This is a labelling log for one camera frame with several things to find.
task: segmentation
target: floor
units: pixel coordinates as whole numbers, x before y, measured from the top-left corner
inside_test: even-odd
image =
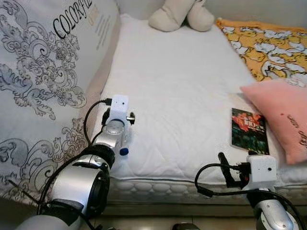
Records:
[[[114,227],[117,230],[171,230],[176,223],[194,223],[201,230],[254,230],[254,218],[208,218],[208,217],[101,217],[92,220],[97,227],[101,224],[105,230]]]

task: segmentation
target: book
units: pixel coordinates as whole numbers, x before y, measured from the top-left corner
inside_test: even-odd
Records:
[[[264,116],[233,108],[231,141],[234,146],[269,155]]]

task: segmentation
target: yellow blanket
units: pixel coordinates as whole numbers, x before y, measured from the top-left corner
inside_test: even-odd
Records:
[[[216,21],[256,80],[307,80],[307,31],[259,22]]]

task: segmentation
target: stuffed animal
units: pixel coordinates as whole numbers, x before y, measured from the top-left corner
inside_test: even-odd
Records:
[[[204,7],[206,0],[166,0],[162,8],[149,18],[151,27],[164,32],[180,28],[187,17],[190,26],[197,31],[210,30],[214,16]]]

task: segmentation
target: quilted mattress cover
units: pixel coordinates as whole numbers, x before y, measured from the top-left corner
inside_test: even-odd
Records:
[[[182,27],[163,33],[147,21],[121,16],[122,28],[102,98],[127,95],[136,115],[129,154],[117,156],[111,170],[109,202],[243,204],[243,196],[207,199],[193,184],[199,168],[219,162],[246,161],[247,153],[230,145],[231,108],[257,111],[240,92],[255,80],[214,25],[200,33]],[[99,107],[94,134],[106,110]],[[307,204],[306,164],[287,166],[270,129],[270,154],[278,159],[277,191],[294,203]],[[200,182],[226,190],[219,168]]]

